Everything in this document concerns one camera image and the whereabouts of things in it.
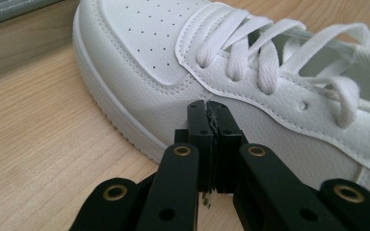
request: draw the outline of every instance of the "light wood tabletop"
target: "light wood tabletop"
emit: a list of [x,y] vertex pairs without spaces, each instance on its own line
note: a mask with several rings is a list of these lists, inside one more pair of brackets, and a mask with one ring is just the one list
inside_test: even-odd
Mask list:
[[[224,2],[274,21],[299,19],[311,32],[370,27],[370,0]],[[67,230],[98,184],[140,182],[158,168],[110,124],[80,77],[71,44],[77,3],[0,23],[0,230]],[[198,230],[242,230],[230,196],[199,206]]]

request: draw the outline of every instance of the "shoelace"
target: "shoelace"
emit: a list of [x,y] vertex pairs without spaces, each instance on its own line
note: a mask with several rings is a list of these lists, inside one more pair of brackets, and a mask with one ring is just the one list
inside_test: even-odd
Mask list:
[[[220,50],[229,50],[226,75],[233,81],[241,80],[250,64],[258,64],[257,84],[265,94],[277,90],[281,72],[298,75],[307,62],[324,46],[340,34],[348,34],[360,44],[370,46],[370,32],[362,23],[350,25],[332,25],[325,28],[301,45],[298,38],[290,38],[283,47],[282,64],[279,64],[278,52],[272,39],[290,29],[305,30],[302,22],[282,19],[276,24],[262,16],[252,16],[243,10],[234,10],[202,45],[197,55],[201,67],[213,63]],[[249,47],[248,35],[263,30],[260,37]],[[305,78],[316,86],[331,85],[337,94],[341,114],[337,120],[340,127],[346,128],[357,117],[359,88],[348,77],[341,76],[350,65],[345,59],[332,62],[319,74]]]

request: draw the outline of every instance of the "white sneaker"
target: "white sneaker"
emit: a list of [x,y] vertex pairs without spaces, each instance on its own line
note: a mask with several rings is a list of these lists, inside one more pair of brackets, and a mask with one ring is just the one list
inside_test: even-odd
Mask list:
[[[333,40],[341,33],[360,44]],[[273,23],[204,0],[82,0],[74,44],[104,114],[156,162],[186,126],[187,105],[213,100],[309,186],[339,177],[370,190],[363,24],[313,36],[295,20]]]

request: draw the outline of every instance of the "shoe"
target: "shoe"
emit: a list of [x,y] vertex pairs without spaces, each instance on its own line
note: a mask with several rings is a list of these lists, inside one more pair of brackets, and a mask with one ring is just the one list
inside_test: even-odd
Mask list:
[[[204,0],[82,0],[73,30],[89,91],[155,162],[186,127],[187,105],[212,100],[307,185],[343,178],[370,190],[365,25],[312,35],[299,21]],[[333,39],[343,33],[358,43]]]

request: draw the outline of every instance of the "perforated toe panel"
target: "perforated toe panel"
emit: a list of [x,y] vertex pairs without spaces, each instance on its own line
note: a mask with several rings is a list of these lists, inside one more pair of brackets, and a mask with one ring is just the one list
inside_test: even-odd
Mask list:
[[175,44],[187,19],[208,1],[101,1],[101,11],[133,60],[163,84],[173,84],[188,72],[178,64]]

